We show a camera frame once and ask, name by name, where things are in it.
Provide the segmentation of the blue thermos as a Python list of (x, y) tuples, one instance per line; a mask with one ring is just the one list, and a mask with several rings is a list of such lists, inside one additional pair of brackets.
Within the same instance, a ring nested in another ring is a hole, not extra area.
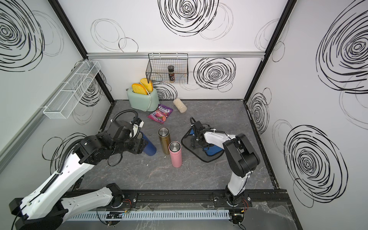
[(140, 132), (140, 133), (141, 133), (142, 138), (147, 141), (147, 145), (144, 148), (143, 152), (147, 154), (148, 156), (155, 155), (157, 152), (157, 148), (154, 146), (154, 144), (150, 141), (150, 139), (143, 132)]

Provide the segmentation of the blue and grey cloth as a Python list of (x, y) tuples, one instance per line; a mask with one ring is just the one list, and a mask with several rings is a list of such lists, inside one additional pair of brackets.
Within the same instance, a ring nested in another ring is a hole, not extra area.
[(182, 146), (192, 153), (194, 156), (199, 158), (201, 161), (205, 163), (210, 163), (215, 161), (219, 157), (221, 157), (224, 153), (224, 150), (214, 144), (209, 144), (205, 140), (205, 147), (194, 149), (192, 148), (192, 136), (195, 135), (194, 129), (191, 127), (187, 133), (182, 137), (181, 144)]

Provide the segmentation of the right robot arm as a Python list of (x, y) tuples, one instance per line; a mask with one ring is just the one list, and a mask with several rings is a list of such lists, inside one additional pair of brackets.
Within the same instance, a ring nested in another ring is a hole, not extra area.
[(182, 145), (205, 163), (226, 155), (232, 176), (225, 187), (225, 197), (230, 206), (241, 203), (246, 183), (260, 164), (260, 158), (245, 134), (230, 135), (202, 124), (193, 117), (191, 128), (183, 136)]

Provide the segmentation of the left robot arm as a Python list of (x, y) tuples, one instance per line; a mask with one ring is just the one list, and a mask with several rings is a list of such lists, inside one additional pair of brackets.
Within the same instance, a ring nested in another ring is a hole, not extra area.
[(148, 142), (140, 139), (144, 122), (133, 109), (111, 119), (107, 131), (78, 139), (61, 155), (57, 170), (34, 192), (9, 204), (15, 216), (13, 230), (55, 230), (68, 219), (89, 210), (111, 205), (120, 208), (125, 195), (115, 183), (84, 195), (64, 198), (64, 194), (101, 161), (124, 152), (141, 154)]

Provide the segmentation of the pink thermos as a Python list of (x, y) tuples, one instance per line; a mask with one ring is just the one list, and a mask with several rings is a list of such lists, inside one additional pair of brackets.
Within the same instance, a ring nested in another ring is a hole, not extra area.
[(182, 166), (182, 146), (180, 142), (173, 141), (169, 144), (169, 153), (172, 166), (180, 168)]

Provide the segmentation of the gold thermos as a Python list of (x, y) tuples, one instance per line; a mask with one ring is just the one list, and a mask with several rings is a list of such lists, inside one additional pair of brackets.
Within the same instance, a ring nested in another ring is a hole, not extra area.
[(169, 155), (169, 144), (171, 143), (170, 131), (166, 127), (162, 127), (158, 130), (158, 136), (163, 149), (164, 154)]

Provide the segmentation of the clear jar of oats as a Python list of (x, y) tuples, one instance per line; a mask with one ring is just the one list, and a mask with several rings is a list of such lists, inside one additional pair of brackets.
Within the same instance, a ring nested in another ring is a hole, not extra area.
[(185, 113), (187, 111), (187, 106), (182, 102), (181, 99), (176, 98), (173, 100), (173, 104), (178, 109), (180, 113)]

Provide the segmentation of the purple candy bag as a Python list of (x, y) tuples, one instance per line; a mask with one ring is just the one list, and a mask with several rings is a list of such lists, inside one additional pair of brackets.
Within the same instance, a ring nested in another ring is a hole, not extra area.
[(159, 104), (158, 105), (158, 108), (153, 111), (149, 116), (148, 118), (155, 121), (155, 122), (158, 122), (158, 123), (161, 123), (161, 124), (164, 124), (168, 118), (168, 116), (173, 112), (173, 109), (170, 108), (170, 107), (167, 107), (163, 104)]

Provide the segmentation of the mint green toaster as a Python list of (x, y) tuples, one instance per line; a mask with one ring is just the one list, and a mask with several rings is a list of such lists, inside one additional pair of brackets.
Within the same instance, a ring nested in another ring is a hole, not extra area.
[(156, 89), (148, 95), (134, 93), (132, 88), (127, 89), (127, 96), (132, 108), (144, 112), (153, 112), (159, 106), (159, 97)]

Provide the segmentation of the front yellow toast slice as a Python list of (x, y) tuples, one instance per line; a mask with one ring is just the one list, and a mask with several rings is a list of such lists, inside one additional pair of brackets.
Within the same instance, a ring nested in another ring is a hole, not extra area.
[(147, 89), (142, 84), (134, 83), (132, 84), (132, 90), (135, 94), (148, 95)]

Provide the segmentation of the yellow toast slice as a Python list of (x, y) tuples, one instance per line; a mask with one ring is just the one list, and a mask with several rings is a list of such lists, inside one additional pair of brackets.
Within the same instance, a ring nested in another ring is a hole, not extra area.
[(134, 83), (132, 84), (132, 90), (135, 94), (148, 95), (147, 89), (142, 84)]
[(142, 78), (140, 83), (146, 88), (146, 90), (151, 93), (153, 91), (152, 81), (148, 81), (147, 78)]

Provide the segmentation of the rear yellow toast slice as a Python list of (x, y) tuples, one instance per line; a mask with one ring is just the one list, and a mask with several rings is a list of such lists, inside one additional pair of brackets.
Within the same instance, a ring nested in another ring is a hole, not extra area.
[(151, 93), (153, 91), (152, 81), (148, 81), (147, 78), (142, 78), (140, 83), (146, 88), (146, 90)]

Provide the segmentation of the dark spice bottle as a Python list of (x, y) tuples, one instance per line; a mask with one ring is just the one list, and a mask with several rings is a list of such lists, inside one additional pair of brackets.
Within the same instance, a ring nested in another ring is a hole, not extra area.
[(169, 74), (169, 80), (170, 80), (170, 82), (174, 82), (175, 81), (174, 66), (173, 65), (169, 65), (167, 67), (167, 69), (168, 69), (168, 74)]

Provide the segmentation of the white mesh wall shelf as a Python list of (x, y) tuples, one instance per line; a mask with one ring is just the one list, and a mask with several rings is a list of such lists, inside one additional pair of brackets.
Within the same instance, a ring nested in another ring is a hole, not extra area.
[(85, 96), (95, 83), (100, 69), (101, 65), (96, 60), (85, 60), (80, 63), (46, 106), (43, 114), (49, 119), (69, 118), (80, 102), (87, 102)]

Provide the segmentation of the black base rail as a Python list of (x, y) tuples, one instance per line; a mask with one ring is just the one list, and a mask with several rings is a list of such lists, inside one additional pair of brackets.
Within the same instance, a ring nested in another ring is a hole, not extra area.
[(227, 190), (122, 190), (128, 207), (139, 207), (143, 204), (210, 204), (216, 208), (241, 204), (246, 207), (259, 202), (287, 202), (290, 198), (284, 189), (245, 190), (234, 196)]

